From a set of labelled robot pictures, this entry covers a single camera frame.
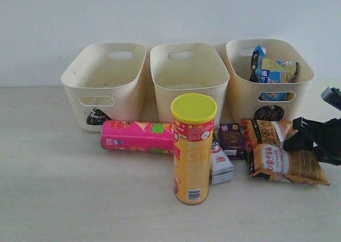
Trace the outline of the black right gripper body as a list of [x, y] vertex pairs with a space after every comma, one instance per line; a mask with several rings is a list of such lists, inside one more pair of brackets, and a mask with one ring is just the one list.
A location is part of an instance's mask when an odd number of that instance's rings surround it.
[[317, 161], [340, 166], [340, 119], [334, 118], [325, 123], [312, 121], [312, 124]]

